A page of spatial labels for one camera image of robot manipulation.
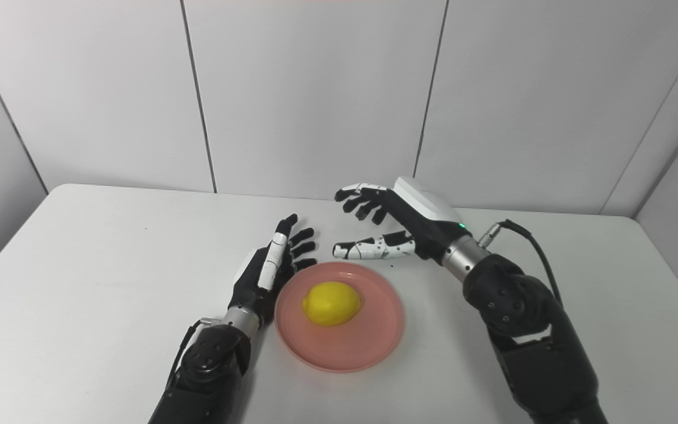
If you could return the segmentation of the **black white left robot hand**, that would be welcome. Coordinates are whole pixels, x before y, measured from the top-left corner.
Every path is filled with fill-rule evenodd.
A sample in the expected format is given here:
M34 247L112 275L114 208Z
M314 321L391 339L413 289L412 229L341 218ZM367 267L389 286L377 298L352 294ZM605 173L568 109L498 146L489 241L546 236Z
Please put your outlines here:
M271 240L253 252L237 277L228 308L245 309L258 318L259 327L274 319L275 301L281 290L299 271L317 264L305 257L317 249L315 229L306 227L292 235L298 214L291 214L277 224Z

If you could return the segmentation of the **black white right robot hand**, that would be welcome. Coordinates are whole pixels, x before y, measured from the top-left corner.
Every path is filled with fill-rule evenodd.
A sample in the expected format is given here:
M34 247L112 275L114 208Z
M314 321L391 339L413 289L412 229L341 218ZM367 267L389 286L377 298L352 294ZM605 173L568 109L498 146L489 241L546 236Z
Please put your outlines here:
M376 238L339 242L332 255L344 260L382 260L413 253L441 264L447 248L462 236L471 236L460 215L439 196L412 177L399 177L392 188L358 183L338 190L334 200L345 213L380 225L392 217L403 229Z

